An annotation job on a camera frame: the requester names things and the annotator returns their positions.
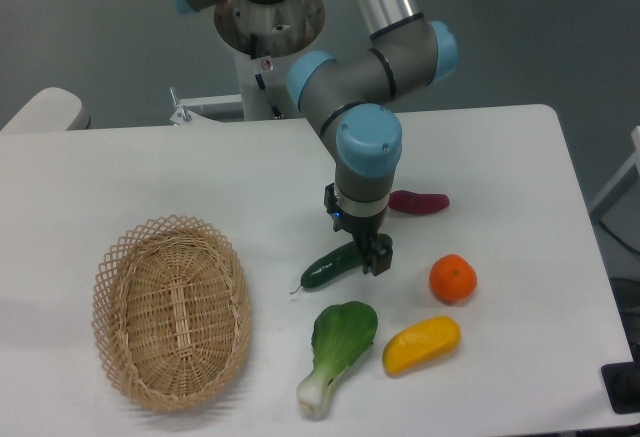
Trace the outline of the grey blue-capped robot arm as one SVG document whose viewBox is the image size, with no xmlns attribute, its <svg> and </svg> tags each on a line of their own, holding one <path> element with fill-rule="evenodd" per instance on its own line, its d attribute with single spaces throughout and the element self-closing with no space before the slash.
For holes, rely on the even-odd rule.
<svg viewBox="0 0 640 437">
<path fill-rule="evenodd" d="M 365 272 L 392 261 L 379 236 L 402 150 L 388 104 L 450 75 L 454 36 L 427 20 L 416 0 L 356 0 L 369 33 L 362 54 L 338 60 L 318 50 L 322 0 L 171 0 L 180 13 L 214 12 L 234 56 L 246 120 L 302 117 L 335 163 L 324 192 L 334 228 L 352 236 Z"/>
</svg>

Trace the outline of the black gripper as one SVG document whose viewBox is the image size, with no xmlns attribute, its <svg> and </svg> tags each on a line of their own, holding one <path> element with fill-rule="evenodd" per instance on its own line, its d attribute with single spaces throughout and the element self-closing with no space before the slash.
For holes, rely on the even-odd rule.
<svg viewBox="0 0 640 437">
<path fill-rule="evenodd" d="M 333 230 L 352 235 L 364 274 L 378 276 L 391 267 L 393 239 L 387 234 L 377 235 L 388 202 L 389 195 L 372 202 L 360 202 L 344 195 L 334 183 L 325 187 L 324 206 L 333 221 Z"/>
</svg>

